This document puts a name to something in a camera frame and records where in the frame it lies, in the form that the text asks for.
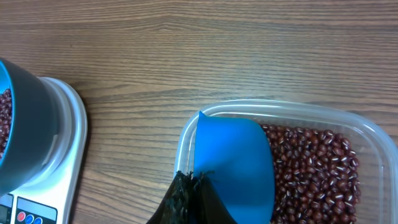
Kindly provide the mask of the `red adzuki beans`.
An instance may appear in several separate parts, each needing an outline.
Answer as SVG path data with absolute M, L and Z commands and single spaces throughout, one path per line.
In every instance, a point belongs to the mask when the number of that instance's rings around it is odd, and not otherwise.
M 271 223 L 356 223 L 359 159 L 349 139 L 330 129 L 261 127 L 274 165 Z

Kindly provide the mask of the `white digital kitchen scale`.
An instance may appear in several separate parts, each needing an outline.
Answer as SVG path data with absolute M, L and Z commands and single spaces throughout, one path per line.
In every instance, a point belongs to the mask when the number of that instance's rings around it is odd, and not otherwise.
M 58 115 L 45 164 L 27 183 L 1 197 L 1 223 L 68 223 L 88 131 L 84 104 L 67 83 L 42 77 Z

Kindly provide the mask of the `red beans in bowl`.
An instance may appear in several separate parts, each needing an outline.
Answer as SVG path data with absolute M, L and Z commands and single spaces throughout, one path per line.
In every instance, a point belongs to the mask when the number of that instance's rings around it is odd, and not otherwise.
M 0 152 L 1 158 L 4 156 L 9 133 L 11 132 L 12 123 L 12 95 L 11 89 L 7 88 L 1 93 L 1 118 L 0 118 Z

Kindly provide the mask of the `teal blue bowl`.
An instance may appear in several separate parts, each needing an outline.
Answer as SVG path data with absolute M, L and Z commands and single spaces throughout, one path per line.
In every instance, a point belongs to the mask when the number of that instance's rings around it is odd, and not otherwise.
M 57 107 L 43 82 L 2 58 L 1 90 L 11 90 L 12 114 L 1 159 L 1 195 L 28 182 L 44 166 L 58 133 Z

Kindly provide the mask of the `clear plastic food container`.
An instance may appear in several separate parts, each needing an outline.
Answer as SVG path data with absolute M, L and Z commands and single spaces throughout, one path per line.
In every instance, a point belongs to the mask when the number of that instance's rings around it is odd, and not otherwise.
M 207 116 L 341 133 L 349 139 L 359 160 L 357 223 L 397 223 L 397 146 L 370 120 L 332 108 L 275 100 L 222 101 L 204 107 L 202 112 Z

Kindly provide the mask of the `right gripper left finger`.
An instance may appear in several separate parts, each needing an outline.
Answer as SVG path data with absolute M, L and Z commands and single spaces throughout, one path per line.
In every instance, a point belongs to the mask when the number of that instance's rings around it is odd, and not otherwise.
M 193 172 L 178 171 L 161 203 L 147 224 L 189 223 L 190 197 L 193 194 Z

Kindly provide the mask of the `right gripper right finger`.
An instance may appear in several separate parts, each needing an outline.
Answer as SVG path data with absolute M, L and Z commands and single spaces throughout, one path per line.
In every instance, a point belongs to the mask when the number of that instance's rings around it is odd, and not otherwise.
M 209 175 L 201 172 L 195 185 L 195 221 L 199 224 L 237 224 L 221 201 Z

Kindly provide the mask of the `blue plastic measuring scoop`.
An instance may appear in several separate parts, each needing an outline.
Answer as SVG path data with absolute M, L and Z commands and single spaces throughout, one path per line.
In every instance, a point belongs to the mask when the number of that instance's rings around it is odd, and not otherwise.
M 207 173 L 216 193 L 237 223 L 269 223 L 275 177 L 269 141 L 246 118 L 200 113 L 193 173 Z

